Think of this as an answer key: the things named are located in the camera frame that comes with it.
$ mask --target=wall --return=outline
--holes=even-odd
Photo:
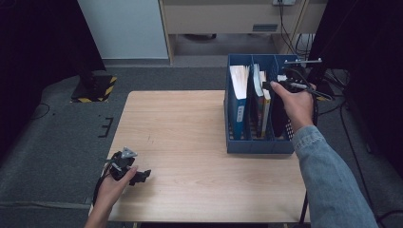
[[[158,0],[78,0],[103,59],[168,59]]]

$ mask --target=blue file box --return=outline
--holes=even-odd
[[[274,137],[272,120],[269,113],[269,121],[264,138],[257,138],[256,131],[250,118],[250,100],[247,100],[245,107],[244,126],[241,140],[234,140],[232,127],[228,116],[228,96],[232,88],[232,80],[230,74],[230,66],[250,66],[253,70],[254,64],[259,64],[259,69],[266,71],[270,81],[276,81],[277,75],[282,74],[284,62],[294,62],[297,60],[296,55],[277,55],[277,54],[229,54],[226,75],[225,97],[224,97],[224,115],[225,115],[225,136],[227,152],[231,154],[293,154],[294,147],[291,143],[293,131],[288,123],[284,126],[281,137]],[[272,102],[276,99],[275,94],[272,95]]]

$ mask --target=wooden table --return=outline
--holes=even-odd
[[[217,90],[128,95],[109,157],[128,146],[139,171],[152,172],[127,186],[110,220],[299,220],[305,187],[297,156],[227,154],[223,98]]]

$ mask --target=folder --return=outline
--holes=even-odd
[[[259,77],[259,65],[254,64],[252,83],[251,113],[256,125],[256,137],[262,137],[264,94]]]
[[[234,140],[241,140],[246,112],[249,66],[230,66],[232,86],[228,90],[228,116]]]

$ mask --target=gray floor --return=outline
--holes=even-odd
[[[244,38],[248,37],[237,39],[241,43]],[[198,55],[200,41],[183,37],[181,42],[182,50],[177,52],[180,54],[175,57],[173,65],[109,66],[107,71],[117,76],[118,80],[107,102],[70,103],[70,95],[79,81],[77,76],[45,89],[44,104],[39,105],[32,115],[39,119],[29,123],[0,170],[0,201],[3,205],[0,208],[0,227],[82,227],[87,214],[87,205],[83,205],[83,202],[92,196],[127,94],[132,90],[224,89],[225,53],[247,51],[244,47],[223,46],[218,39],[217,43],[210,41],[210,46],[220,50],[218,53],[206,51]],[[259,42],[254,42],[250,53],[256,51],[254,45],[259,46]],[[273,53],[273,50],[273,46],[267,46],[264,51]],[[341,70],[336,73],[341,79],[345,77]],[[319,103],[319,112],[337,106],[342,100],[337,98],[334,102]],[[374,212],[378,216],[403,209],[403,180],[382,155],[367,153],[351,113],[346,109],[342,113],[369,196],[342,127],[339,110],[319,117],[320,131],[350,166],[364,196],[373,202]],[[103,125],[108,124],[106,118],[113,118],[110,132],[106,138],[99,138],[105,134]],[[17,206],[17,201],[27,202],[29,206]],[[47,202],[49,207],[38,207],[34,202]],[[12,206],[5,208],[6,203]],[[401,227],[403,217],[401,214],[391,215],[383,223],[387,228]],[[109,227],[121,225],[120,222],[109,223]],[[283,225],[268,224],[268,227]]]

